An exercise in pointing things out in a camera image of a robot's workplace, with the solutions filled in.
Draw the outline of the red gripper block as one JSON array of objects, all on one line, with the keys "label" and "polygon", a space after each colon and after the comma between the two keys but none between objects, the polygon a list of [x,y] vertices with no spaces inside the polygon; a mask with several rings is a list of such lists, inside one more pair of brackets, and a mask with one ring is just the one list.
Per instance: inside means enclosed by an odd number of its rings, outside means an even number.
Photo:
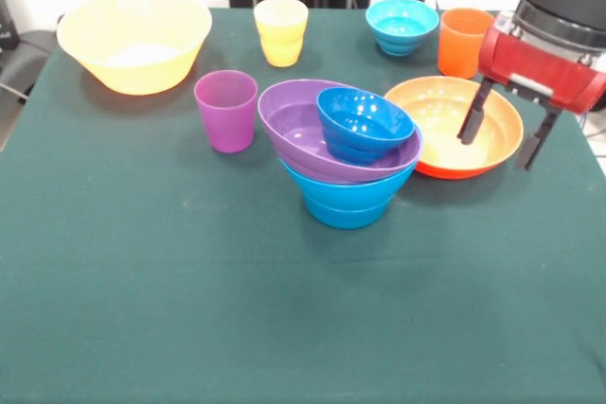
[{"label": "red gripper block", "polygon": [[457,137],[469,145],[484,120],[484,105],[495,82],[536,84],[535,92],[549,98],[538,129],[520,147],[515,166],[530,170],[562,110],[582,114],[605,94],[605,74],[576,61],[558,57],[508,35],[495,26],[485,33],[479,51],[478,70],[485,76],[472,99]]}]

